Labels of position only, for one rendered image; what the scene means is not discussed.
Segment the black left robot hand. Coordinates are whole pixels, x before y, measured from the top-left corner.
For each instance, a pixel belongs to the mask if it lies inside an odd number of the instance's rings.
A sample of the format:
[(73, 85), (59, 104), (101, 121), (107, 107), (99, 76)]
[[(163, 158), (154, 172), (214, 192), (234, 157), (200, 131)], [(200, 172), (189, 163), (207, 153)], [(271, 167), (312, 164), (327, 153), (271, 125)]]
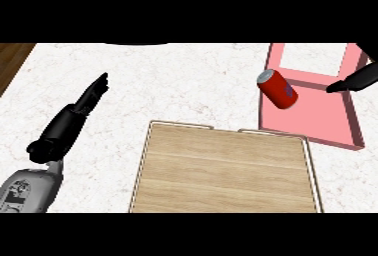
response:
[(87, 87), (77, 102), (62, 108), (40, 138), (28, 145), (27, 152), (34, 163), (45, 164), (65, 157), (76, 143), (86, 119), (108, 89), (108, 73), (104, 73)]

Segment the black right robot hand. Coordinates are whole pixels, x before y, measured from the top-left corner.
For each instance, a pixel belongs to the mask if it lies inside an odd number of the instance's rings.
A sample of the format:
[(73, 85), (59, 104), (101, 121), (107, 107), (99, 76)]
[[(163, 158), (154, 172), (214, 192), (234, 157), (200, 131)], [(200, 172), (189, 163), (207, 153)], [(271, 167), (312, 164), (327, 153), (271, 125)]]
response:
[(344, 80), (337, 81), (327, 87), (327, 92), (361, 91), (378, 82), (378, 43), (362, 42), (358, 44), (366, 53), (372, 63), (361, 68)]

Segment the pink tray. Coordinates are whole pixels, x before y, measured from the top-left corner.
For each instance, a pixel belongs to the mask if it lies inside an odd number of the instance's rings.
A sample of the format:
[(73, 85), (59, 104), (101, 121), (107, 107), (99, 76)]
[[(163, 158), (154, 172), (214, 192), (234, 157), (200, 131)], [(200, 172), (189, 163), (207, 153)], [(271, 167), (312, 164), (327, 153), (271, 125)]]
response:
[(349, 43), (338, 73), (331, 76), (285, 68), (281, 65), (284, 49), (284, 43), (271, 44), (266, 68), (279, 71), (299, 93), (299, 101), (282, 110), (260, 94), (259, 129), (303, 134), (312, 142), (361, 150), (365, 142), (350, 92), (328, 94), (325, 88), (366, 65), (368, 55)]

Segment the red soda can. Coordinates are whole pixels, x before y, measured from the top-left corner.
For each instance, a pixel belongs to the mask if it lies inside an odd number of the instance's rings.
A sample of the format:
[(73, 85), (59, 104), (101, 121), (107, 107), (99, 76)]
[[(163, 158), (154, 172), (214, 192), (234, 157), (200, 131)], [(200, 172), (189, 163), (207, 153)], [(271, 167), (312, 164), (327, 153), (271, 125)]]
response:
[(299, 100), (299, 94), (281, 73), (268, 69), (257, 77), (260, 91), (279, 109), (288, 109)]

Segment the light wooden box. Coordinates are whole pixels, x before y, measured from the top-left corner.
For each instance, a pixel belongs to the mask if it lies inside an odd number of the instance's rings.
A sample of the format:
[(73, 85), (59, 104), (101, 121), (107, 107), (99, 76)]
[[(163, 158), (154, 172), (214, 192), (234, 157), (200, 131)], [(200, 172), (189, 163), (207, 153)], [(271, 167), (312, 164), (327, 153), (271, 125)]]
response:
[(324, 211), (304, 136), (154, 120), (130, 211)]

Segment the brown wooden surface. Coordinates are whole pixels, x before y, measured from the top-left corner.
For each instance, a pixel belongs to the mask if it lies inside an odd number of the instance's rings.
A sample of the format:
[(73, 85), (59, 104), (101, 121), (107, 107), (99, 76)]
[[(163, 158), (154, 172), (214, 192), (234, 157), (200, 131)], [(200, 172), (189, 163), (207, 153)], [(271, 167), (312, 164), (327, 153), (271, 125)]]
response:
[(0, 96), (9, 87), (34, 47), (34, 43), (0, 43)]

